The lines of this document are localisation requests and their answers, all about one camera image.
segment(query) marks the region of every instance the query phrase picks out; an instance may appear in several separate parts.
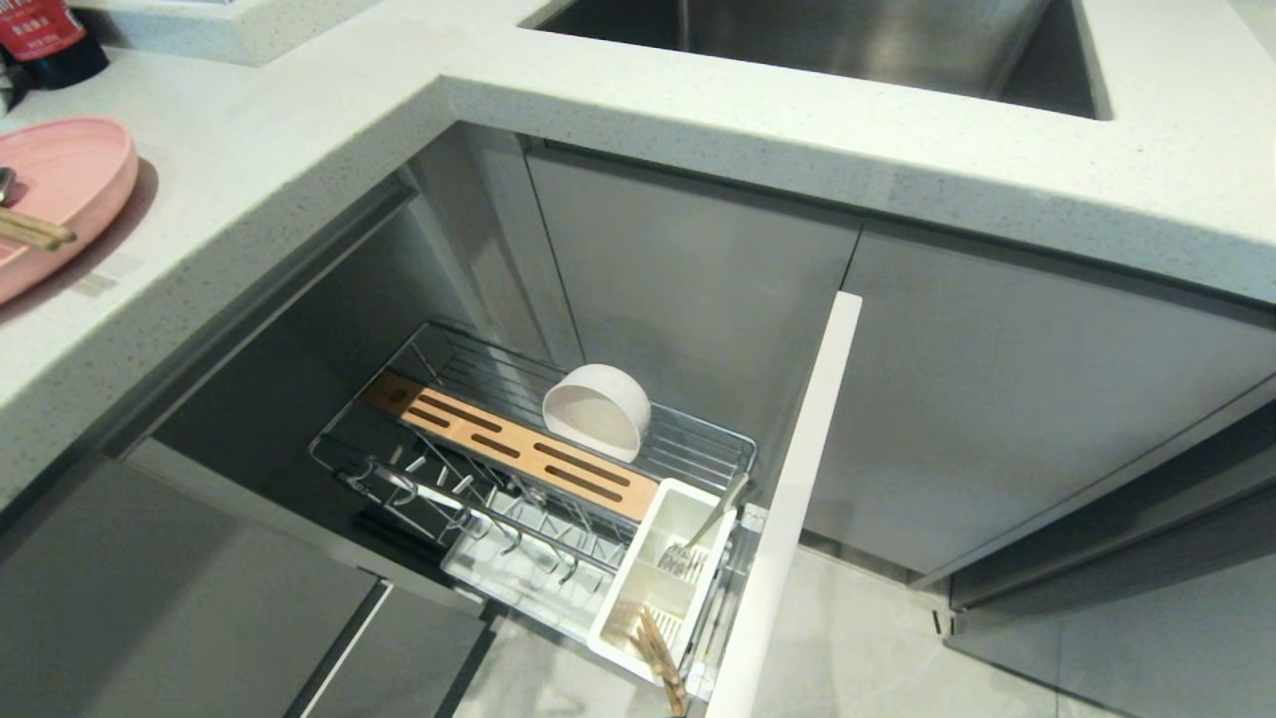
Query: stainless steel sink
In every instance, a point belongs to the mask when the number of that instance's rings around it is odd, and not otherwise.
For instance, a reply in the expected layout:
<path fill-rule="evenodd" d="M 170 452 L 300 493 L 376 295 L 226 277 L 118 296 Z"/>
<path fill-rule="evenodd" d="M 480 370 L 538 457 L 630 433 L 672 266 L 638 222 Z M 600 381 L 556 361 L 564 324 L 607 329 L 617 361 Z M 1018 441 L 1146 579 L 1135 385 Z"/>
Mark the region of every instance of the stainless steel sink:
<path fill-rule="evenodd" d="M 1100 119 L 1074 0 L 577 0 L 538 29 Z"/>

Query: wooden cutting board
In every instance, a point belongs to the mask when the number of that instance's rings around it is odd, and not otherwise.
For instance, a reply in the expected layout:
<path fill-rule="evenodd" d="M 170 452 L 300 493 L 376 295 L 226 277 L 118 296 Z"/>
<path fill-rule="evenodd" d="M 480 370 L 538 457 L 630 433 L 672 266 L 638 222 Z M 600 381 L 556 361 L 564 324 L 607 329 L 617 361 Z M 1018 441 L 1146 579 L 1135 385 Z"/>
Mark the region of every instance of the wooden cutting board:
<path fill-rule="evenodd" d="M 360 398 L 494 464 L 535 477 L 634 522 L 642 522 L 656 482 L 615 462 L 533 432 L 454 397 L 384 372 Z"/>

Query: white quartz countertop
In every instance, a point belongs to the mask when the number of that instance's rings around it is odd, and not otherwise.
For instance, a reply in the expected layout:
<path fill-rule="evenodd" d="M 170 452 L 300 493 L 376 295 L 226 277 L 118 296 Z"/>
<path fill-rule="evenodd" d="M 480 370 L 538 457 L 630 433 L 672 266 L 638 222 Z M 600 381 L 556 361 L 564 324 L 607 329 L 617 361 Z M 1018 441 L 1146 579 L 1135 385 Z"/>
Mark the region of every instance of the white quartz countertop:
<path fill-rule="evenodd" d="M 458 120 L 1276 302 L 1276 61 L 1226 0 L 1083 3 L 1110 121 L 518 27 L 550 4 L 384 0 L 263 68 L 111 51 L 0 120 L 115 117 L 145 162 L 125 219 L 0 307 L 0 508 Z"/>

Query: chopsticks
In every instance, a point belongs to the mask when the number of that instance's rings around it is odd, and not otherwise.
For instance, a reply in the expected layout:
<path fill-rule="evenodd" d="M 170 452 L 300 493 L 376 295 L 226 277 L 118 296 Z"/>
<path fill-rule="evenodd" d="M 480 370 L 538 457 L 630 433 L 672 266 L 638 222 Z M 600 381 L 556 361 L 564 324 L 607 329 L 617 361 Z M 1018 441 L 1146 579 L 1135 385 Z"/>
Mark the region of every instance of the chopsticks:
<path fill-rule="evenodd" d="M 686 715 L 686 687 L 683 686 L 683 677 L 678 675 L 678 666 L 669 654 L 669 647 L 660 635 L 660 629 L 656 627 L 656 620 L 646 606 L 638 612 L 638 619 L 641 621 L 638 635 L 630 635 L 629 641 L 651 667 L 651 672 L 665 684 L 665 696 L 669 699 L 672 714 Z"/>
<path fill-rule="evenodd" d="M 68 241 L 75 241 L 75 232 L 52 222 L 46 222 L 0 207 L 0 236 L 52 251 Z"/>

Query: red bottle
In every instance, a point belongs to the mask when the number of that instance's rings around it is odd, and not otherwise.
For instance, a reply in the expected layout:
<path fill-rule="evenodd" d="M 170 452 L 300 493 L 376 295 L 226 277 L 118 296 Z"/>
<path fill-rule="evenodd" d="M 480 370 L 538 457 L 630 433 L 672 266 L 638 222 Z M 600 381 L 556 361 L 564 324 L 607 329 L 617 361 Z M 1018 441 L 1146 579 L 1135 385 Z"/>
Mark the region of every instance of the red bottle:
<path fill-rule="evenodd" d="M 108 64 L 63 0 L 0 0 L 0 43 L 45 89 L 83 82 Z"/>

